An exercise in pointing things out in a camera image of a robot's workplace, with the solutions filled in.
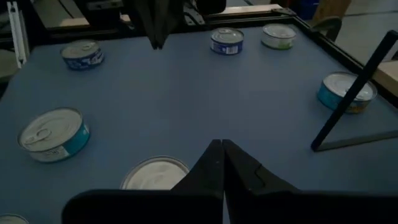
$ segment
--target blue label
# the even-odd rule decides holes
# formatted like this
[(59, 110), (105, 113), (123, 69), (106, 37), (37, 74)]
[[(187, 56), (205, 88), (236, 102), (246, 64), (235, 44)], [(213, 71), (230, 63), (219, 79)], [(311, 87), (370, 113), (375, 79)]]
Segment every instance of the blue label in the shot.
[[(323, 83), (318, 91), (318, 99), (327, 107), (335, 110), (343, 99), (341, 96), (334, 94)], [(360, 113), (369, 104), (369, 101), (353, 101), (345, 111), (346, 113)]]
[(82, 122), (76, 134), (67, 142), (63, 143), (62, 146), (69, 153), (69, 155), (72, 156), (83, 148), (89, 137), (90, 130), (88, 129), (87, 125)]
[(238, 42), (236, 44), (222, 44), (219, 42), (212, 41), (210, 48), (222, 55), (234, 55), (238, 54), (242, 51), (243, 41)]
[(104, 60), (104, 53), (102, 53), (101, 49), (98, 49), (96, 52), (86, 57), (63, 58), (63, 60), (72, 70), (87, 70), (101, 64), (101, 62)]

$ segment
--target tuna can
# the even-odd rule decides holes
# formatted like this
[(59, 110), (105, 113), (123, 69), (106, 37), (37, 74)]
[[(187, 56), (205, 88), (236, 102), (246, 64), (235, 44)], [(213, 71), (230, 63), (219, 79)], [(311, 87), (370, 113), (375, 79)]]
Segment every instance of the tuna can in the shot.
[(296, 32), (283, 24), (268, 24), (262, 28), (261, 42), (272, 49), (287, 50), (293, 47)]
[(61, 50), (61, 55), (72, 70), (91, 69), (104, 60), (104, 53), (94, 40), (74, 41)]
[(170, 190), (189, 173), (181, 161), (168, 156), (153, 157), (135, 166), (124, 178), (125, 190)]
[(18, 144), (37, 161), (56, 162), (79, 152), (89, 136), (78, 110), (57, 108), (30, 122), (18, 135)]
[[(355, 75), (346, 72), (336, 72), (328, 75), (322, 81), (318, 91), (318, 99), (325, 106), (335, 110), (346, 92), (353, 85), (355, 79)], [(362, 112), (376, 96), (376, 87), (371, 82), (367, 82), (354, 101), (348, 106), (346, 113), (357, 114)]]
[(0, 224), (29, 224), (29, 222), (20, 215), (3, 214), (0, 215)]
[(219, 28), (211, 33), (210, 48), (221, 55), (235, 55), (242, 51), (244, 34), (232, 28)]

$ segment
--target can lid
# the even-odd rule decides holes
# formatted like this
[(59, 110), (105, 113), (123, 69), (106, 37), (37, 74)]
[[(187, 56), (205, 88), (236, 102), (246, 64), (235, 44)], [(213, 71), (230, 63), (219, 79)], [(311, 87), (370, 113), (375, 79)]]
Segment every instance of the can lid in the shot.
[(22, 130), (18, 143), (31, 152), (45, 151), (72, 138), (82, 122), (81, 114), (71, 108), (48, 111)]
[(283, 24), (268, 24), (262, 30), (265, 34), (280, 39), (288, 39), (296, 36), (296, 32), (292, 28)]
[(81, 58), (96, 52), (99, 45), (94, 40), (77, 40), (61, 50), (64, 58)]
[(170, 190), (189, 173), (188, 167), (167, 156), (139, 163), (124, 178), (122, 189)]
[[(324, 78), (323, 83), (330, 91), (338, 96), (344, 97), (347, 91), (353, 85), (355, 79), (356, 76), (350, 73), (336, 72)], [(358, 93), (355, 100), (368, 101), (373, 99), (376, 96), (376, 93), (376, 88), (371, 83), (367, 82), (365, 86), (363, 86), (362, 90)]]
[(233, 28), (219, 28), (213, 31), (211, 38), (224, 44), (235, 44), (243, 41), (244, 34)]
[(28, 224), (29, 222), (20, 215), (3, 214), (0, 215), (0, 224)]

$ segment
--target blue can label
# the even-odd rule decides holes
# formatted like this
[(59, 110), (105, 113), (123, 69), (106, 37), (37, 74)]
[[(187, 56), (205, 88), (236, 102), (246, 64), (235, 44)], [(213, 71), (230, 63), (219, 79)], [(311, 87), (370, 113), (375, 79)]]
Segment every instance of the blue can label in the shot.
[[(318, 91), (318, 99), (328, 108), (335, 110), (343, 99), (337, 94), (331, 92), (324, 84), (321, 84), (321, 87)], [(347, 108), (346, 113), (360, 113), (365, 107), (369, 104), (369, 101), (353, 101)]]
[(63, 58), (68, 67), (72, 70), (87, 70), (101, 64), (104, 60), (104, 53), (98, 49), (93, 54), (82, 58)]
[(222, 55), (234, 55), (242, 51), (243, 42), (237, 44), (221, 44), (213, 41), (211, 43), (211, 49)]

